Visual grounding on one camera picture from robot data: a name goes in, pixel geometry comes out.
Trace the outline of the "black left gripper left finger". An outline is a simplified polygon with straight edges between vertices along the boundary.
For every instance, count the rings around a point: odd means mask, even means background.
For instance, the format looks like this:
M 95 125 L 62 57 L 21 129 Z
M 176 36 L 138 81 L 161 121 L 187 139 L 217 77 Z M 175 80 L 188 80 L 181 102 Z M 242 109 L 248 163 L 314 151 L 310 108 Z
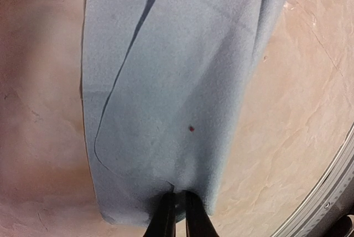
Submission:
M 175 237 L 175 193 L 165 193 L 150 221 L 144 237 Z

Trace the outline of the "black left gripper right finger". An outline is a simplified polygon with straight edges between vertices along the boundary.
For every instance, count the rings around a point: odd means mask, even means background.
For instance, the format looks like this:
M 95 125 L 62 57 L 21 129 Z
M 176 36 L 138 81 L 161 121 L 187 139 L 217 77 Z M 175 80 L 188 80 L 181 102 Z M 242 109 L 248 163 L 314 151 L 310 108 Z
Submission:
M 218 237 L 202 200 L 193 192 L 185 193 L 186 236 L 187 237 Z

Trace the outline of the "light blue cloth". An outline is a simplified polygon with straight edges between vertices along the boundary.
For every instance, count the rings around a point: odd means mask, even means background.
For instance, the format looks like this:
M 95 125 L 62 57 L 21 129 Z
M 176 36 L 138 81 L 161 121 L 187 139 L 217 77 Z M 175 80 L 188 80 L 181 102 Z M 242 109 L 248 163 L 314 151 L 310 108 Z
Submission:
M 86 0 L 82 94 L 100 212 L 146 226 L 166 192 L 212 213 L 243 93 L 286 0 Z

